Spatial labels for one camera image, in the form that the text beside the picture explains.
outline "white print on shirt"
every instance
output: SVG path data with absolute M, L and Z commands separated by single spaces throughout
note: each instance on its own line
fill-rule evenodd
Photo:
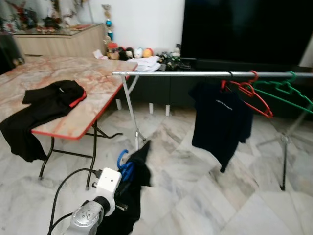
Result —
M 228 108 L 230 110 L 233 110 L 232 108 L 228 107 L 225 103 L 221 102 L 220 100 L 216 99 L 215 101 L 220 103 L 220 104 L 222 104 L 222 105 L 224 105 L 226 108 Z

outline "wooden cabinet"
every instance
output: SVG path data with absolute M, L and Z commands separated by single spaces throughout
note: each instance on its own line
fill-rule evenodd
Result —
M 15 34 L 14 39 L 25 56 L 60 55 L 93 57 L 97 49 L 105 53 L 103 43 L 104 26 L 95 24 L 80 32 L 60 30 L 57 33 L 41 34 L 33 30 L 25 34 Z

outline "marble table top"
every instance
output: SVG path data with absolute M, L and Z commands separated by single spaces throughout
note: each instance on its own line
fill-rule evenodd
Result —
M 75 80 L 87 98 L 67 116 L 32 130 L 32 133 L 79 140 L 102 114 L 122 87 L 113 71 L 133 71 L 134 62 L 93 58 L 42 56 L 0 76 L 0 122 L 25 108 L 26 90 L 38 89 L 60 80 Z

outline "hanging black t-shirt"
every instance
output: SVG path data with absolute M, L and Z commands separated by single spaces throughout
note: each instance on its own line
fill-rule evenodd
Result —
M 189 95 L 197 110 L 192 145 L 211 152 L 224 172 L 238 142 L 250 137 L 253 112 L 237 93 L 221 92 L 220 85 L 201 82 Z

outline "television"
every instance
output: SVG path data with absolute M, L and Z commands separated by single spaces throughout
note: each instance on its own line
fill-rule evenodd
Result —
M 186 0 L 181 57 L 298 65 L 312 10 L 313 0 Z

